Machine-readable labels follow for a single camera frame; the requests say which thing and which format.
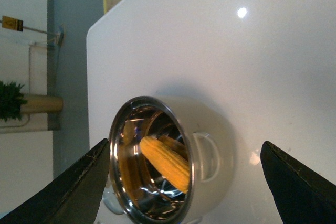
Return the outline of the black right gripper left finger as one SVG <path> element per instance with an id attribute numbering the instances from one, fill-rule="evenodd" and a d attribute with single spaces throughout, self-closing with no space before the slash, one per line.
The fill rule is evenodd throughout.
<path id="1" fill-rule="evenodd" d="M 1 223 L 94 223 L 106 185 L 110 144 L 104 138 Z"/>

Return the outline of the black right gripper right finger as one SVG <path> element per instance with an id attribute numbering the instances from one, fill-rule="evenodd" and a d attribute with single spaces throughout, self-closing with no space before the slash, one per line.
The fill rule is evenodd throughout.
<path id="1" fill-rule="evenodd" d="M 335 223 L 335 184 L 269 141 L 260 159 L 283 223 Z"/>

